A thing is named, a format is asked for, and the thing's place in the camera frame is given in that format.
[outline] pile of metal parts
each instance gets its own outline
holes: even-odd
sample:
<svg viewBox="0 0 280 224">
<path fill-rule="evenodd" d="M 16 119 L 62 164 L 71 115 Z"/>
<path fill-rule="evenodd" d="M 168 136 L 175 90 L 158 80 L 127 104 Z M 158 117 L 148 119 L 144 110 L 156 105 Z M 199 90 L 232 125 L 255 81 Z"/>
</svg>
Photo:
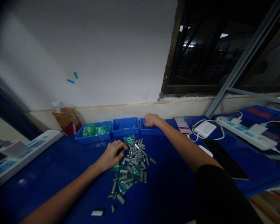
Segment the pile of metal parts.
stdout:
<svg viewBox="0 0 280 224">
<path fill-rule="evenodd" d="M 118 173 L 113 178 L 113 188 L 108 198 L 118 200 L 122 205 L 125 203 L 125 192 L 138 183 L 139 181 L 147 183 L 147 172 L 145 171 L 150 162 L 156 164 L 152 158 L 148 159 L 148 155 L 145 153 L 145 145 L 143 144 L 143 138 L 135 140 L 134 135 L 124 137 L 125 143 L 129 147 L 129 154 L 119 162 Z M 116 211 L 116 206 L 111 206 L 112 213 Z M 94 210 L 92 216 L 102 216 L 104 212 L 102 210 Z"/>
</svg>

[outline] red object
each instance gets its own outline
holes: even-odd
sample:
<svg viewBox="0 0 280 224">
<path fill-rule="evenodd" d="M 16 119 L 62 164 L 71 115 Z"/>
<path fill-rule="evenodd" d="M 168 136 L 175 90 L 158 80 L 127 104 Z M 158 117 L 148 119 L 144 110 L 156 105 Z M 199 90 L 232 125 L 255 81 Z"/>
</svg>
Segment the red object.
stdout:
<svg viewBox="0 0 280 224">
<path fill-rule="evenodd" d="M 248 112 L 250 112 L 252 114 L 256 114 L 258 116 L 261 116 L 261 117 L 265 117 L 267 119 L 272 119 L 273 118 L 273 116 L 271 114 L 269 114 L 267 112 L 263 112 L 263 111 L 258 110 L 258 109 L 255 109 L 253 107 L 247 109 L 246 111 L 248 111 Z"/>
</svg>

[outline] blue plastic bin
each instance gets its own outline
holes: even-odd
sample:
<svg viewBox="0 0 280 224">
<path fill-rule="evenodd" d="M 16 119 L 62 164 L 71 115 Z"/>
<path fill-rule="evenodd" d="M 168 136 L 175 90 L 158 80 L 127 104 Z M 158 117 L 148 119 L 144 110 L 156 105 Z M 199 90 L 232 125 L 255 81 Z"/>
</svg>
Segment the blue plastic bin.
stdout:
<svg viewBox="0 0 280 224">
<path fill-rule="evenodd" d="M 113 120 L 112 134 L 114 137 L 139 134 L 139 132 L 140 132 L 140 126 L 139 126 L 139 120 L 137 117 Z"/>
<path fill-rule="evenodd" d="M 252 120 L 252 121 L 254 121 L 257 124 L 265 123 L 265 122 L 268 122 L 268 121 L 273 121 L 273 120 L 276 120 L 276 119 L 280 118 L 280 111 L 278 111 L 278 110 L 274 110 L 274 109 L 263 107 L 263 106 L 259 106 L 259 105 L 252 106 L 252 108 L 255 108 L 257 110 L 260 110 L 260 111 L 263 111 L 263 112 L 271 114 L 272 118 L 268 119 L 268 118 L 259 116 L 257 114 L 253 114 L 251 112 L 248 112 L 247 109 L 249 109 L 249 108 L 250 107 L 245 108 L 245 109 L 242 110 L 243 117 L 246 118 L 246 119 Z"/>
<path fill-rule="evenodd" d="M 80 130 L 78 131 L 75 137 L 75 140 L 77 140 L 77 142 L 79 142 L 81 145 L 89 144 L 93 142 L 101 142 L 101 141 L 106 141 L 111 139 L 112 121 L 104 121 L 104 122 L 90 123 L 90 124 L 95 124 L 96 127 L 109 126 L 109 133 L 82 137 L 82 131 L 84 130 L 84 126 L 89 125 L 89 124 L 83 124 L 83 126 L 80 128 Z"/>
<path fill-rule="evenodd" d="M 151 128 L 142 128 L 142 125 L 145 124 L 145 119 L 140 119 L 141 135 L 164 135 L 164 133 L 157 126 Z"/>
</svg>

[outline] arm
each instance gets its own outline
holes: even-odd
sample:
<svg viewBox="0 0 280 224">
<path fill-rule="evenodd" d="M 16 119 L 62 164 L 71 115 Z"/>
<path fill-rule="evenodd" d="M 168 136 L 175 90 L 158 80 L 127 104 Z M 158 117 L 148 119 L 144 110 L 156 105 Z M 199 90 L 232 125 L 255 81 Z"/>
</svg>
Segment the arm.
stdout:
<svg viewBox="0 0 280 224">
<path fill-rule="evenodd" d="M 124 151 L 118 156 L 116 155 L 120 148 L 123 148 L 124 150 L 128 149 L 127 145 L 120 140 L 109 143 L 105 152 L 94 164 L 92 164 L 77 179 L 28 215 L 21 224 L 58 223 L 91 182 L 102 172 L 116 165 L 122 157 L 124 157 Z"/>
<path fill-rule="evenodd" d="M 171 127 L 164 119 L 160 118 L 156 114 L 145 115 L 145 125 L 153 126 L 156 125 L 164 132 L 168 140 L 174 146 L 176 151 L 188 164 L 188 166 L 196 172 L 199 167 L 205 164 L 211 164 L 220 166 L 220 164 L 204 152 L 198 145 L 196 145 L 191 139 L 186 137 L 180 131 Z"/>
</svg>

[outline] juice bottle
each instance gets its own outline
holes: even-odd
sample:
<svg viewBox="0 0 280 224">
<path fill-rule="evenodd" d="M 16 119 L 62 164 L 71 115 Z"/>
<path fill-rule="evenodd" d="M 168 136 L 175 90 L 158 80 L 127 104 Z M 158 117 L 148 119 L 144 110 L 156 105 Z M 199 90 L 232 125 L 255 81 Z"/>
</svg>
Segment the juice bottle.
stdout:
<svg viewBox="0 0 280 224">
<path fill-rule="evenodd" d="M 60 100 L 52 102 L 54 110 L 52 114 L 62 128 L 65 135 L 75 135 L 82 127 L 72 108 L 63 105 Z"/>
</svg>

